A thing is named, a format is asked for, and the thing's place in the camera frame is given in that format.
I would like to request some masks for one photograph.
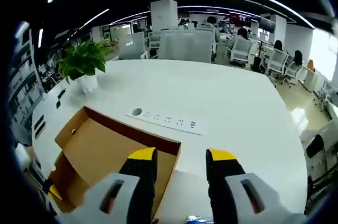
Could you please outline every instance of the screen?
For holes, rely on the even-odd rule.
[[[270,21],[268,19],[265,19],[263,17],[260,18],[259,21],[259,28],[266,30],[270,33],[273,33],[275,31],[276,24],[273,21]]]
[[[251,17],[242,15],[242,14],[233,14],[230,13],[230,23],[235,24],[236,26],[251,26]]]

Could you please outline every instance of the office desk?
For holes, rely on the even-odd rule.
[[[328,112],[330,113],[330,116],[335,121],[335,123],[338,125],[338,108],[333,103],[328,104]]]
[[[246,172],[256,173],[279,192],[285,207],[304,211],[307,170],[303,148],[282,98],[266,76],[208,63],[125,60],[108,61],[106,73],[98,72],[97,77],[99,88],[88,95],[81,95],[77,85],[68,86],[63,80],[35,109],[33,125],[42,114],[47,120],[44,131],[33,139],[47,175],[61,151],[54,138],[87,105],[123,123],[182,142],[173,179],[157,212],[166,223],[178,223],[174,219],[183,220],[190,214],[212,214],[205,174],[207,148],[231,151]],[[66,92],[56,109],[62,87]],[[203,119],[207,122],[205,134],[126,116],[138,107]]]

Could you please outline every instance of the open cardboard box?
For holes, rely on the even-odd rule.
[[[128,156],[147,147],[158,150],[158,171],[152,216],[160,204],[181,143],[130,127],[88,107],[82,107],[55,139],[62,148],[49,178],[62,200],[53,196],[61,212],[82,204],[85,191],[107,174],[118,173]]]

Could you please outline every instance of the power outlet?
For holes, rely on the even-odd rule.
[[[204,135],[206,132],[206,122],[198,118],[189,118],[184,115],[174,115],[167,112],[158,112],[148,108],[136,108],[126,113],[126,116],[133,117],[148,123],[168,127],[183,132]]]

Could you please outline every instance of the window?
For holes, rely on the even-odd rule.
[[[269,41],[269,36],[270,32],[263,29],[258,29],[258,38],[263,39],[265,41]]]
[[[315,29],[309,58],[313,60],[315,69],[331,81],[337,61],[337,38],[329,32]]]

